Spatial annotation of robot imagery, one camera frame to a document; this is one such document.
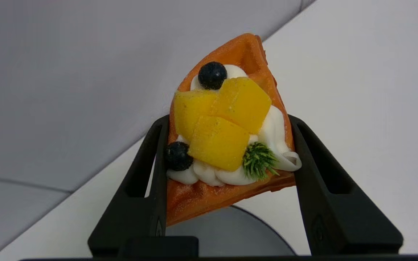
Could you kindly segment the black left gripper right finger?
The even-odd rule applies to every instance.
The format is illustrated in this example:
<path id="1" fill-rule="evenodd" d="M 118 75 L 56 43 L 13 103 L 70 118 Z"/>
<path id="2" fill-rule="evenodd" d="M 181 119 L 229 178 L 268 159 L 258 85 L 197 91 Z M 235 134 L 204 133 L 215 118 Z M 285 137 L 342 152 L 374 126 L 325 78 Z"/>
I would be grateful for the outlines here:
<path id="1" fill-rule="evenodd" d="M 290 116 L 300 211 L 311 254 L 398 254 L 403 235 L 315 132 Z"/>

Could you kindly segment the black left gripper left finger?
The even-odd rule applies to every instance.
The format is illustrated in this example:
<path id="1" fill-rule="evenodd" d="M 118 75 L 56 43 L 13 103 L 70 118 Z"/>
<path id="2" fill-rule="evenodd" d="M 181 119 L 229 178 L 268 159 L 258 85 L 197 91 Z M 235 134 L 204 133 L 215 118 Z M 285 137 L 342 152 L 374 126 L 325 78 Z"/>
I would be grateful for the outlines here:
<path id="1" fill-rule="evenodd" d="M 131 238 L 164 236 L 167 211 L 167 168 L 164 151 L 169 116 L 148 130 L 114 197 L 88 238 L 94 258 L 118 257 Z"/>

